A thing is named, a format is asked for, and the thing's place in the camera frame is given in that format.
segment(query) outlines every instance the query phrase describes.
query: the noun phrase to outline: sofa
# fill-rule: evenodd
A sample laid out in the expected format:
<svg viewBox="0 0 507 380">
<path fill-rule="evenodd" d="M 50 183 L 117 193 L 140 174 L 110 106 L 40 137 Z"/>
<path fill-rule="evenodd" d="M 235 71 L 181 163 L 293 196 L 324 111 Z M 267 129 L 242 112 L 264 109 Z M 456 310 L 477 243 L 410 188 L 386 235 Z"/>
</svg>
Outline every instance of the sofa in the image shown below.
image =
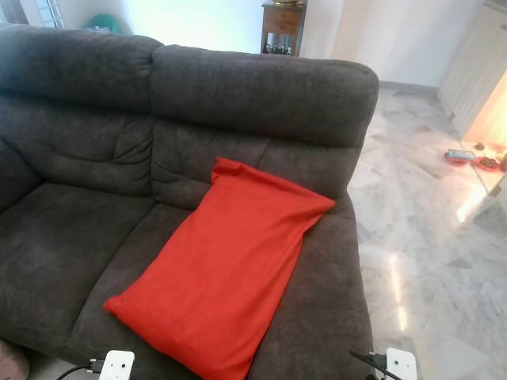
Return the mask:
<svg viewBox="0 0 507 380">
<path fill-rule="evenodd" d="M 357 63 L 0 25 L 0 339 L 133 380 L 198 378 L 103 309 L 210 187 L 218 156 L 336 201 L 304 238 L 248 379 L 364 379 L 372 349 L 347 184 L 378 80 Z"/>
</svg>

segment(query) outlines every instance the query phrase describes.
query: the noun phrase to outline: wooden side table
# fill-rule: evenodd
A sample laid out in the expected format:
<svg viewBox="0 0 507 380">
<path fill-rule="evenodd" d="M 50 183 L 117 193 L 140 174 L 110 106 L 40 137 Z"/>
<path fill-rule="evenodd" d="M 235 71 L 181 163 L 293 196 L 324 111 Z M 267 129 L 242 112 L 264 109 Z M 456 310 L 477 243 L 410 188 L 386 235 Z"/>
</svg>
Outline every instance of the wooden side table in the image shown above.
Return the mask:
<svg viewBox="0 0 507 380">
<path fill-rule="evenodd" d="M 262 4 L 264 8 L 264 21 L 262 23 L 261 53 L 265 52 L 268 35 L 273 33 L 275 40 L 281 36 L 287 37 L 292 55 L 299 55 L 306 6 L 300 2 L 293 6 L 278 5 L 273 0 Z"/>
</svg>

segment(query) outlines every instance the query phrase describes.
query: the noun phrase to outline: window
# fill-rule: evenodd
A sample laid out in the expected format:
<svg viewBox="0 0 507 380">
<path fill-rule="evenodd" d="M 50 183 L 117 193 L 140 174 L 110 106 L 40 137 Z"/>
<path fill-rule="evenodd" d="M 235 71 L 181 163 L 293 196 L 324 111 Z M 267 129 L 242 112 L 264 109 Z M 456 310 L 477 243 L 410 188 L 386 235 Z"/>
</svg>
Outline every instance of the window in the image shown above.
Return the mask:
<svg viewBox="0 0 507 380">
<path fill-rule="evenodd" d="M 37 0 L 44 26 L 64 28 L 62 14 L 56 0 Z"/>
</svg>

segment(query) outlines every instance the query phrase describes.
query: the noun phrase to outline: red pillow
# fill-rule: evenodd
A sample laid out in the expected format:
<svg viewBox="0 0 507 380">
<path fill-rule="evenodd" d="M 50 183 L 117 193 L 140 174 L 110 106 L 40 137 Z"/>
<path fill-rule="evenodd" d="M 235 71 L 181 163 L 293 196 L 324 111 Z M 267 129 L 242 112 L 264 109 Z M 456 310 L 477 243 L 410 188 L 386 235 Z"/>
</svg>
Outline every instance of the red pillow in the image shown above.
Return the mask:
<svg viewBox="0 0 507 380">
<path fill-rule="evenodd" d="M 334 201 L 218 158 L 212 186 L 157 259 L 105 308 L 207 380 L 243 380 L 299 256 Z"/>
</svg>

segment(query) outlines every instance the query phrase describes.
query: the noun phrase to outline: cable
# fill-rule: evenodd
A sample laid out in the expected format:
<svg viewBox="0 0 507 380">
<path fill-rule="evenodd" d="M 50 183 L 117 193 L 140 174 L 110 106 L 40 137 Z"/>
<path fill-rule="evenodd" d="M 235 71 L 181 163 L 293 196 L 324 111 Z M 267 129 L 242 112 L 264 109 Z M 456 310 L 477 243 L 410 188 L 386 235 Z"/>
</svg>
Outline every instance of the cable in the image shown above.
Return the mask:
<svg viewBox="0 0 507 380">
<path fill-rule="evenodd" d="M 79 370 L 89 370 L 89 369 L 90 369 L 89 364 L 86 364 L 85 366 L 77 366 L 77 367 L 71 368 L 70 370 L 68 370 L 64 374 L 61 374 L 56 380 L 62 380 L 67 375 L 71 374 L 72 372 L 79 371 Z"/>
<path fill-rule="evenodd" d="M 390 378 L 392 378 L 393 380 L 402 380 L 401 378 L 399 378 L 398 376 L 396 376 L 395 374 L 392 374 L 391 372 L 389 372 L 388 370 L 386 370 L 385 368 L 382 368 L 379 364 L 375 363 L 373 360 L 367 360 L 365 359 L 365 357 L 363 355 L 359 355 L 353 351 L 350 352 L 350 355 L 352 355 L 354 358 L 356 359 L 359 359 L 361 362 L 364 362 L 366 364 L 369 364 L 370 366 L 374 367 L 375 369 L 379 370 L 380 372 L 382 372 L 383 374 L 385 374 L 386 376 L 389 376 Z"/>
</svg>

